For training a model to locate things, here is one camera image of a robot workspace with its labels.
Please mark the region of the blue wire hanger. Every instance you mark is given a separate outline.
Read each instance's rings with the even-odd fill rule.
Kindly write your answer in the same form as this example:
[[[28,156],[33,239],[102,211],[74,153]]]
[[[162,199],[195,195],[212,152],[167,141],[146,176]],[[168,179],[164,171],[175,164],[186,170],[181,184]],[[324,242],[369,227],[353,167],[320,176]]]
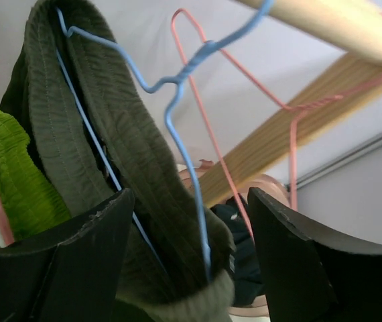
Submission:
[[[183,141],[181,140],[172,122],[172,113],[174,111],[174,108],[180,102],[180,99],[183,96],[185,81],[192,74],[192,72],[194,72],[197,66],[200,65],[204,60],[206,60],[210,55],[214,54],[216,51],[222,50],[224,47],[237,41],[238,39],[242,38],[245,34],[249,33],[263,19],[263,17],[269,13],[269,10],[273,6],[273,4],[274,4],[273,1],[263,1],[262,4],[259,6],[257,13],[242,27],[240,27],[236,31],[232,32],[231,34],[229,34],[228,36],[224,37],[223,39],[217,42],[214,42],[212,40],[205,41],[204,44],[195,52],[195,54],[190,59],[190,61],[184,65],[182,70],[176,76],[162,77],[153,86],[149,86],[146,83],[146,81],[144,80],[142,74],[140,73],[139,69],[137,68],[136,64],[134,63],[130,55],[128,55],[128,53],[126,53],[126,51],[120,45],[118,45],[118,43],[102,38],[100,36],[91,34],[74,25],[68,27],[66,25],[62,11],[60,10],[60,8],[58,7],[56,8],[56,13],[58,15],[62,33],[67,38],[70,38],[73,34],[78,34],[82,36],[83,38],[86,38],[87,40],[96,42],[98,44],[102,44],[104,46],[107,46],[117,51],[121,55],[121,57],[125,60],[127,65],[130,67],[140,87],[146,93],[154,94],[158,90],[160,90],[165,84],[176,85],[176,92],[164,111],[164,123],[171,137],[173,138],[177,148],[179,149],[192,179],[192,184],[194,187],[194,201],[196,205],[198,226],[200,230],[200,244],[202,246],[204,269],[206,273],[206,279],[208,281],[212,280],[211,248],[208,241],[206,218],[204,214],[204,202],[202,198],[202,193],[201,193],[198,177],[194,170],[194,166],[192,164],[191,158],[188,152],[186,151],[185,145],[183,144]]]

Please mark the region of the olive green shorts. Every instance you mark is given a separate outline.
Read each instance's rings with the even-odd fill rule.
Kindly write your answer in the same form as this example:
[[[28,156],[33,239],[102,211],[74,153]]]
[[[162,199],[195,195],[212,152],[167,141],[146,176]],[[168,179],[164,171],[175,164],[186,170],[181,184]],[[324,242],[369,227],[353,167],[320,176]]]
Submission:
[[[37,1],[1,110],[29,134],[30,156],[72,215],[114,193],[82,112],[119,182],[134,192],[143,229],[130,230],[117,287],[125,321],[228,321],[234,297],[229,229],[212,211],[204,212],[211,248],[207,280],[194,198],[126,63],[104,45],[77,34],[66,37],[61,21],[113,39],[91,2]]]

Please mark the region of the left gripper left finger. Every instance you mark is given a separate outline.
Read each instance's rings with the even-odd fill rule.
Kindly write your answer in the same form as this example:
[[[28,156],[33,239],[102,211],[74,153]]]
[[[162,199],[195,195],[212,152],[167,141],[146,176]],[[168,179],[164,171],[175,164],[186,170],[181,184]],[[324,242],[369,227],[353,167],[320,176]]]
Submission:
[[[109,321],[134,203],[122,190],[0,248],[0,321]]]

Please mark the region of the navy blue shorts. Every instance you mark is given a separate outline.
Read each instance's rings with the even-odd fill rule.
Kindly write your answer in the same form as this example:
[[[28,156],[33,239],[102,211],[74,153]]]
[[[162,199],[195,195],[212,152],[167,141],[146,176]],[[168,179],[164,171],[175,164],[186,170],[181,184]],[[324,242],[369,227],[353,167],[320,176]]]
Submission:
[[[233,281],[234,307],[247,307],[255,298],[265,294],[254,242],[248,232],[236,200],[231,197],[211,208],[212,212],[230,229],[235,244]]]

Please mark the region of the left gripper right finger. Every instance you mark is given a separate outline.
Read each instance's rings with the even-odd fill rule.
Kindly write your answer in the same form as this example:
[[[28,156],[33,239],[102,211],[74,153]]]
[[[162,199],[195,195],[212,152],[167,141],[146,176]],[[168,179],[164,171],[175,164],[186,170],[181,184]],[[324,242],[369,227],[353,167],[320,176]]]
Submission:
[[[382,245],[339,232],[258,188],[249,218],[272,321],[382,321]]]

